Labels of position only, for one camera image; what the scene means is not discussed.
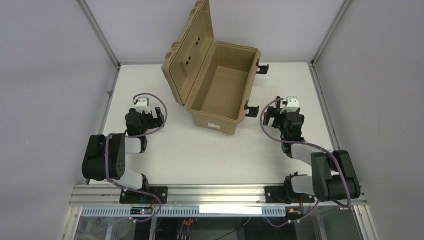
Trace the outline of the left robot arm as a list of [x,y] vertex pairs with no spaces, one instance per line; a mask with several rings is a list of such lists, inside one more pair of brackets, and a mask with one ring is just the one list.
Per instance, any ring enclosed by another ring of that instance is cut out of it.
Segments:
[[84,178],[107,181],[125,190],[149,192],[147,177],[127,166],[126,156],[143,154],[148,145],[148,131],[164,124],[161,108],[155,107],[154,110],[156,117],[148,107],[141,110],[130,108],[124,116],[124,132],[91,135],[81,165]]

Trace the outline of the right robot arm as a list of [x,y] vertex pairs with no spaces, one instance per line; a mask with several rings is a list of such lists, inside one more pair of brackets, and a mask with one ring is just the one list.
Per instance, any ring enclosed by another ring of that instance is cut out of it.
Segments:
[[260,126],[279,130],[271,139],[281,144],[282,152],[291,159],[311,167],[311,175],[292,174],[286,177],[288,193],[312,195],[320,202],[345,200],[345,207],[361,195],[361,187],[351,156],[346,150],[328,150],[310,143],[303,137],[305,116],[299,107],[268,106],[261,112]]

